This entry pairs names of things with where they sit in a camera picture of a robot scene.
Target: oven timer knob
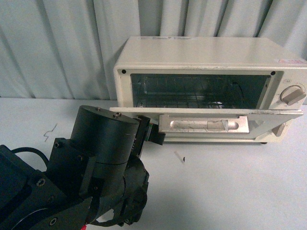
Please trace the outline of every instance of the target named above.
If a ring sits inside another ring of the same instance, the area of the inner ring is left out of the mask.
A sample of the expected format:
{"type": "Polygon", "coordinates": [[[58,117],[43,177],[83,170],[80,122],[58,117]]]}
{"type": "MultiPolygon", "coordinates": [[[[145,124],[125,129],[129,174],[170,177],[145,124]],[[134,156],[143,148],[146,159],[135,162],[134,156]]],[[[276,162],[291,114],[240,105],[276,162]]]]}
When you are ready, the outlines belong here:
{"type": "Polygon", "coordinates": [[[289,86],[280,94],[280,100],[285,102],[287,105],[293,105],[305,97],[306,93],[297,85],[289,86]]]}

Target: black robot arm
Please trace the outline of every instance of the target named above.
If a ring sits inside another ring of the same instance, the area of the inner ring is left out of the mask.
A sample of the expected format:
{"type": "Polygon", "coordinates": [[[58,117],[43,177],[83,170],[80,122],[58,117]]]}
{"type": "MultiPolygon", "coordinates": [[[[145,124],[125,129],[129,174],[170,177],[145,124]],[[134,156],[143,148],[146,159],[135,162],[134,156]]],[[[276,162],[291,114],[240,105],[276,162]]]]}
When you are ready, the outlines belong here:
{"type": "Polygon", "coordinates": [[[55,139],[49,162],[36,149],[0,146],[0,229],[78,230],[137,222],[149,178],[142,146],[162,144],[164,137],[147,117],[81,106],[71,138],[55,139]],[[34,170],[15,155],[20,151],[40,155],[47,170],[34,170]],[[112,220],[96,220],[111,209],[112,220]]]}

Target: toaster oven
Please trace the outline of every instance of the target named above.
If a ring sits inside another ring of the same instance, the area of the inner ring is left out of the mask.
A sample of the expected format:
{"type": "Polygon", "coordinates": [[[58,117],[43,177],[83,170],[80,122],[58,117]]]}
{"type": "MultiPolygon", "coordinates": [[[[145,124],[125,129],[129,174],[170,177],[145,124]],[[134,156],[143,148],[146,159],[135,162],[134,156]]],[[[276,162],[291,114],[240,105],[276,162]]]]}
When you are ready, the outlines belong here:
{"type": "Polygon", "coordinates": [[[303,115],[307,62],[266,38],[131,37],[114,77],[110,110],[165,141],[274,142],[303,115]]]}

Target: sticker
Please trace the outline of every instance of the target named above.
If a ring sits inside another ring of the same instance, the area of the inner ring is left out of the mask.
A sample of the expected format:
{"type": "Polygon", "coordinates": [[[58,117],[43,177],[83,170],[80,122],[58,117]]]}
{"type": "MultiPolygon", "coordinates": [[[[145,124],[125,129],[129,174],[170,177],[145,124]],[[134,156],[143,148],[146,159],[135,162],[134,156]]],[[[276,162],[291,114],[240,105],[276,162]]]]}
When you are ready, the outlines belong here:
{"type": "Polygon", "coordinates": [[[197,37],[159,37],[159,36],[149,36],[149,37],[138,37],[139,40],[195,40],[197,37]]]}
{"type": "Polygon", "coordinates": [[[294,64],[294,65],[307,64],[307,61],[305,61],[304,59],[276,59],[276,61],[282,64],[294,64]]]}
{"type": "Polygon", "coordinates": [[[291,79],[285,79],[283,83],[291,83],[291,79]]]}

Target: oven door handle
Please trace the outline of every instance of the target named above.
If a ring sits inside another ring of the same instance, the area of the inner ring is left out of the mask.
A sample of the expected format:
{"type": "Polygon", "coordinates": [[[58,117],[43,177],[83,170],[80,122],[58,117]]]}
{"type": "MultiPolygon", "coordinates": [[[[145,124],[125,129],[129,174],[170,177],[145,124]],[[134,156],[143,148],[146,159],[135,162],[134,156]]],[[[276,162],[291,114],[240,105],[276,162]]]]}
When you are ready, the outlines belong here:
{"type": "Polygon", "coordinates": [[[194,118],[160,115],[159,132],[249,133],[248,117],[194,118]]]}

